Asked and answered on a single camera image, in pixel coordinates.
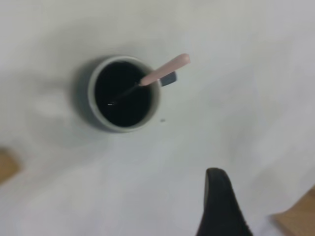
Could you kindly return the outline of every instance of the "wooden surface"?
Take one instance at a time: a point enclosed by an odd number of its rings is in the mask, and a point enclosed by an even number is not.
[[[291,209],[274,215],[287,235],[315,236],[315,186]]]
[[[0,184],[19,172],[20,166],[7,150],[0,150]]]

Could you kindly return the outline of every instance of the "spoon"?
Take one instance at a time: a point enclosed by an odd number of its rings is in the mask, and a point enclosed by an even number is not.
[[[174,59],[170,60],[163,66],[161,66],[159,69],[151,72],[150,74],[146,75],[143,77],[139,83],[135,84],[131,88],[127,89],[125,92],[119,94],[116,96],[111,102],[109,102],[107,105],[115,105],[117,102],[126,97],[127,95],[131,94],[134,92],[137,88],[142,87],[142,86],[147,86],[152,84],[153,82],[163,78],[164,76],[178,70],[179,68],[187,65],[190,63],[190,58],[187,53],[180,54],[179,56],[175,57]]]

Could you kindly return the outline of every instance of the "pink spoon handle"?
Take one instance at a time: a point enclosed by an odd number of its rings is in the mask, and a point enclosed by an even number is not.
[[[154,81],[163,78],[164,76],[174,72],[175,70],[183,67],[190,63],[189,55],[184,53],[180,54],[179,56],[175,57],[174,59],[170,60],[168,63],[161,66],[159,69],[153,71],[149,75],[143,77],[140,80],[140,86],[146,86]]]

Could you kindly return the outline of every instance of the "liquid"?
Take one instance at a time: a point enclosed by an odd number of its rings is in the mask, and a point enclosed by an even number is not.
[[[115,97],[139,83],[144,76],[138,67],[129,62],[114,62],[101,71],[94,95],[98,109],[107,120],[117,126],[129,127],[146,116],[152,100],[149,86],[138,87],[115,105],[108,105]]]

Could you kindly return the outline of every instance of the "black object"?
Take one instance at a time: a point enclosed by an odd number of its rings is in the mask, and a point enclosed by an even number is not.
[[[160,79],[162,86],[169,85],[177,80],[175,72],[172,72]]]
[[[206,172],[204,213],[196,236],[253,236],[224,170]]]
[[[146,116],[152,101],[149,86],[135,89],[114,106],[108,105],[113,98],[139,84],[144,76],[142,70],[129,62],[114,62],[101,71],[95,84],[95,101],[99,111],[111,123],[130,127]]]

